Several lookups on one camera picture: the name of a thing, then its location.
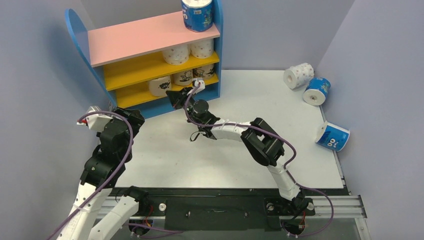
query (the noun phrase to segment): red wire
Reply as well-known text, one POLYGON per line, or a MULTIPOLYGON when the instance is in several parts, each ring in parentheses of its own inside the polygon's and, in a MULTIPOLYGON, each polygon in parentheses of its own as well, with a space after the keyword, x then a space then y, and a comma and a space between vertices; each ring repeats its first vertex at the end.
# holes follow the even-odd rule
POLYGON ((150 211, 149 211, 148 215, 144 218, 144 223, 145 223, 146 225, 148 225, 147 218, 148 218, 148 217, 150 217, 150 215, 151 215, 152 213, 153 213, 153 206, 152 206, 152 205, 150 205, 150 211))
POLYGON ((302 218, 302 221, 300 221, 299 225, 302 225, 302 223, 305 221, 305 218, 306 218, 306 212, 303 211, 303 218, 302 218))

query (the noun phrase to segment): toilet paper roll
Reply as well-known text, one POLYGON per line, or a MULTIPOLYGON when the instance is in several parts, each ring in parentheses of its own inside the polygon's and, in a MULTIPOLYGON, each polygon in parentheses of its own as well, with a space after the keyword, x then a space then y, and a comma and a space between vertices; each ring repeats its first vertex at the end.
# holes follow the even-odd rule
POLYGON ((326 100, 330 87, 331 84, 327 79, 312 78, 303 93, 303 100, 312 106, 319 106, 326 100))
POLYGON ((189 46, 180 45, 163 50, 162 55, 165 61, 172 65, 181 65, 189 60, 189 46))
POLYGON ((209 64, 197 68, 193 68, 193 76, 195 78, 211 79, 215 73, 215 64, 209 64))
POLYGON ((350 135, 351 131, 325 121, 319 127, 315 143, 338 152, 345 147, 350 135))
POLYGON ((203 32, 212 27, 212 0, 181 0, 181 6, 186 28, 203 32))
POLYGON ((291 66, 284 71, 283 80, 290 89, 297 89, 307 84, 314 77, 314 69, 309 63, 291 66))
POLYGON ((193 70, 189 69, 186 71, 181 71, 174 73, 172 75, 173 83, 179 86, 190 85, 193 81, 193 70))
POLYGON ((153 96, 165 97, 166 91, 171 90, 171 76, 163 76, 148 81, 148 90, 153 96))
POLYGON ((191 55, 198 59, 205 59, 212 56, 214 53, 214 40, 207 39, 194 42, 190 45, 191 55))

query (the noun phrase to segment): blue shelf side panel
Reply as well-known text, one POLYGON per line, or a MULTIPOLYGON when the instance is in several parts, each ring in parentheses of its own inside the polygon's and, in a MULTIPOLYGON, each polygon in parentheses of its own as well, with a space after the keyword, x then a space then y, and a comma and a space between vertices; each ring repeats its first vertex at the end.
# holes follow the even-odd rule
POLYGON ((73 44, 78 50, 79 55, 81 56, 87 68, 93 74, 94 78, 97 80, 98 84, 100 84, 101 88, 106 93, 107 97, 109 98, 109 101, 114 106, 116 106, 117 98, 115 96, 115 92, 109 92, 106 90, 103 67, 98 66, 93 68, 90 64, 89 36, 86 26, 84 26, 83 21, 81 21, 81 18, 73 9, 65 10, 65 21, 70 38, 72 39, 73 44))
POLYGON ((219 31, 220 36, 215 38, 213 41, 213 45, 215 48, 216 54, 218 54, 219 62, 215 63, 216 74, 218 75, 218 87, 217 93, 218 98, 221 95, 221 70, 222 70, 222 62, 223 62, 223 37, 224 37, 224 13, 223 13, 223 5, 221 0, 213 0, 213 23, 219 31))

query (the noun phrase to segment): blue toilet paper packaging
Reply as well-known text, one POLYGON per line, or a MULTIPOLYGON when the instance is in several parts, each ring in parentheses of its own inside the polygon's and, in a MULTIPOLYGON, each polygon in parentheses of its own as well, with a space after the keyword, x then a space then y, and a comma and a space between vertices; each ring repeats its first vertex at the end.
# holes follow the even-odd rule
POLYGON ((314 77, 303 93, 303 100, 312 106, 319 106, 327 99, 330 87, 331 84, 327 79, 314 77))
POLYGON ((338 152, 345 147, 350 135, 351 131, 325 121, 318 130, 315 142, 338 152))
POLYGON ((212 0, 181 0, 185 27, 204 32, 212 27, 212 0))

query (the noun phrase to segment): white table surface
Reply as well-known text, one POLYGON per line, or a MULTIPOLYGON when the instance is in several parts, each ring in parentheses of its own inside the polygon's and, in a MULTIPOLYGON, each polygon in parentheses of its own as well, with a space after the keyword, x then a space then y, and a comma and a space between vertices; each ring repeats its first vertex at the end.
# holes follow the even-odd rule
MULTIPOLYGON (((221 97, 209 101, 215 116, 235 122, 264 119, 291 142, 297 157, 289 170, 302 185, 342 188, 331 150, 314 140, 324 122, 320 108, 305 103, 304 88, 290 90, 276 70, 223 70, 221 97)), ((276 188, 266 167, 250 156, 242 142, 199 136, 182 109, 149 118, 134 139, 132 160, 116 187, 145 188, 276 188)), ((284 145, 285 158, 293 154, 284 145)))

